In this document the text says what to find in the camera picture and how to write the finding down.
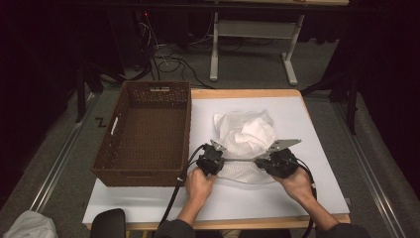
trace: desk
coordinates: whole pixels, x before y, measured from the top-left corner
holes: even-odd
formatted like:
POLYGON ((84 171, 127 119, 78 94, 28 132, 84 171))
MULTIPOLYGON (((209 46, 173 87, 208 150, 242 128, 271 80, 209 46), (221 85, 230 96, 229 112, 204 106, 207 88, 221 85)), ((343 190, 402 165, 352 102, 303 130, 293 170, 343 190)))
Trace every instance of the desk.
MULTIPOLYGON (((290 0, 217 0, 219 2, 250 2, 250 3, 271 3, 271 4, 301 4, 301 5, 337 5, 345 6, 349 4, 349 0, 306 0, 306 1, 290 1, 290 0)), ((300 29, 302 28, 304 15, 299 15, 296 23, 277 23, 277 22, 253 22, 253 21, 230 21, 219 20, 219 13, 214 13, 213 24, 213 51, 210 62, 210 80, 218 80, 219 53, 218 43, 219 36, 225 37, 247 37, 247 38, 268 38, 268 39, 289 39, 289 47, 287 52, 282 53, 282 62, 287 73, 290 85, 297 85, 296 75, 291 57, 300 29)))
MULTIPOLYGON (((320 203, 341 222, 350 222, 349 208, 297 90, 193 90, 192 98, 190 154, 217 136, 212 124, 214 113, 266 110, 274 121, 278 139, 302 140, 290 150, 311 169, 320 203)), ((155 230, 172 191, 173 187, 106 187, 98 179, 83 223, 89 228, 97 214, 119 207, 126 212, 127 229, 155 230)), ((177 216, 185 199, 182 187, 168 219, 177 216)), ((308 220, 303 208, 276 182, 243 184, 219 178, 194 228, 303 228, 308 220)))

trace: person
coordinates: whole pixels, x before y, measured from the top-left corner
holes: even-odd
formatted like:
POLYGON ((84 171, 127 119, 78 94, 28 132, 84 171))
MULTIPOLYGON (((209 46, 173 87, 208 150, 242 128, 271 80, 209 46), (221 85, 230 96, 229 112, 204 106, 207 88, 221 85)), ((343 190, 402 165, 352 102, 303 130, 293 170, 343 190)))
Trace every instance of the person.
MULTIPOLYGON (((299 168, 288 178, 273 177, 311 216, 316 224, 316 237, 358 237, 368 238, 368 232, 361 226, 340 223, 312 195, 309 175, 299 168)), ((193 238, 195 219, 210 196, 217 176, 206 177, 199 168, 188 174, 185 188, 187 201, 175 220, 165 221, 155 233, 155 238, 193 238)))

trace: white paper sheet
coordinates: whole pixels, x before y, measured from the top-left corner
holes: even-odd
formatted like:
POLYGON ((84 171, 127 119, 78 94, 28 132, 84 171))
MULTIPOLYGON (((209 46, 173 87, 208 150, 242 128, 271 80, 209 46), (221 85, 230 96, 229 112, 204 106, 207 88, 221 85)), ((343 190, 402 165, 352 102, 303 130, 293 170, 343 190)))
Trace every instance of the white paper sheet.
MULTIPOLYGON (((317 185, 318 200, 333 214, 349 213, 300 97, 193 99, 190 155, 200 145, 209 144, 210 139, 218 137, 213 126, 215 113, 224 114, 236 110, 266 110, 274 121, 273 128, 277 139, 301 139, 302 142, 290 147, 290 150, 310 168, 317 185)), ((159 222, 172 192, 173 187, 106 187, 98 179, 83 223, 90 224, 98 213, 117 207, 124 209, 127 222, 159 222)), ((186 193, 182 188, 168 219, 177 216, 185 198, 186 193)), ((279 183, 244 184, 219 178, 197 220, 288 217, 306 214, 300 205, 288 197, 279 183)))

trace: basket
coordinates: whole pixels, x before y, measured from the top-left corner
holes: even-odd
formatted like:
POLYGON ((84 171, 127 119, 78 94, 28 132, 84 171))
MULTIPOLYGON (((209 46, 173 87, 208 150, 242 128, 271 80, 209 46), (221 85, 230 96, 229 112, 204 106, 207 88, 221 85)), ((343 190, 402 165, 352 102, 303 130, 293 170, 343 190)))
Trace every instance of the basket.
POLYGON ((91 171, 107 186, 175 186, 190 123, 189 82, 126 81, 91 171))

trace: crumpled white fabric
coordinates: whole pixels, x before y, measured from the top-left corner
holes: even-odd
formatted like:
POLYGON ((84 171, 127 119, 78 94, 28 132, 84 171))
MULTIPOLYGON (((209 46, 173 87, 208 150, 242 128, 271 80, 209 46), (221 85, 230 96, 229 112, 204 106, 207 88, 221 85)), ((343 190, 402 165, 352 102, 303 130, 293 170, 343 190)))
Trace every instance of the crumpled white fabric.
POLYGON ((245 183, 272 182, 272 177, 253 162, 254 157, 265 153, 275 141, 272 124, 273 121, 266 111, 215 114, 214 125, 219 133, 219 139, 214 141, 226 148, 226 151, 223 151, 223 158, 250 160, 225 162, 218 177, 245 183))
POLYGON ((53 221, 38 212, 25 211, 3 238, 58 238, 53 221))

